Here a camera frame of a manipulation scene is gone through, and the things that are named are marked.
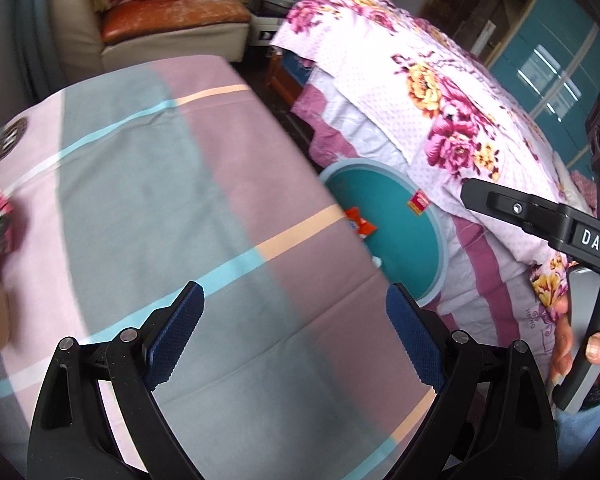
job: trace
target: floral bedspread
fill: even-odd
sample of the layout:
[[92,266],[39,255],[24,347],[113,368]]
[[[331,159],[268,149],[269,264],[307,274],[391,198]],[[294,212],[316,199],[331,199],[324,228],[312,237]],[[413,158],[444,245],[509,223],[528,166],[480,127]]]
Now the floral bedspread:
[[566,290],[566,258],[510,224],[468,211],[481,178],[553,202],[564,194],[542,131],[490,73],[429,22],[390,0],[303,0],[272,45],[314,62],[402,153],[442,210],[483,225],[521,263],[545,306]]

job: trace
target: teal round tray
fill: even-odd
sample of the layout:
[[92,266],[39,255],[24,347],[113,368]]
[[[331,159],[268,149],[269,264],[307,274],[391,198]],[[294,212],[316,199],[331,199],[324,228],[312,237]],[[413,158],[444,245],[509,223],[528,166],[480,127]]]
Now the teal round tray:
[[417,187],[393,168],[366,158],[336,162],[320,174],[341,208],[359,207],[362,218],[378,230],[365,239],[369,251],[382,259],[389,282],[401,282],[420,306],[442,289],[448,247],[429,205],[417,215],[408,205]]

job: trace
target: printed label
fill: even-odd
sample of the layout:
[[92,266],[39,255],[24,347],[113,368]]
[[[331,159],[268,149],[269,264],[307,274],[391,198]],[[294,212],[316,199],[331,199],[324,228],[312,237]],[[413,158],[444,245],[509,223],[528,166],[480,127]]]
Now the printed label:
[[428,199],[427,195],[425,195],[421,189],[417,190],[416,194],[407,202],[407,205],[418,216],[424,213],[424,210],[429,207],[429,204],[431,204],[431,200]]
[[585,227],[578,222],[571,243],[589,254],[600,257],[600,232],[589,226]]

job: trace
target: orange cushion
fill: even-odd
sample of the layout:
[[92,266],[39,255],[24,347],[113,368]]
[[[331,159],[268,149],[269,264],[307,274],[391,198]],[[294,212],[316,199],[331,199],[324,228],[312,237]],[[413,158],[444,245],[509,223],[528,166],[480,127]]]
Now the orange cushion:
[[249,23],[250,17],[238,0],[136,0],[107,11],[102,20],[102,41],[112,45],[158,32]]

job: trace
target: human hand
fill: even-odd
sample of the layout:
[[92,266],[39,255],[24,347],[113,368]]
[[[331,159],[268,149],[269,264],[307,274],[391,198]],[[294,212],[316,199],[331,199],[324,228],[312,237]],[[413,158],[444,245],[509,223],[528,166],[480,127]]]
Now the human hand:
[[[549,378],[556,382],[560,377],[567,375],[569,371],[571,371],[571,366],[573,365],[573,358],[571,357],[573,330],[571,330],[567,318],[567,312],[569,311],[569,300],[567,295],[558,299],[554,305],[554,309],[560,317],[558,318],[558,323],[555,328],[555,345],[554,352],[551,356]],[[600,333],[594,334],[589,338],[586,355],[589,362],[600,365]]]

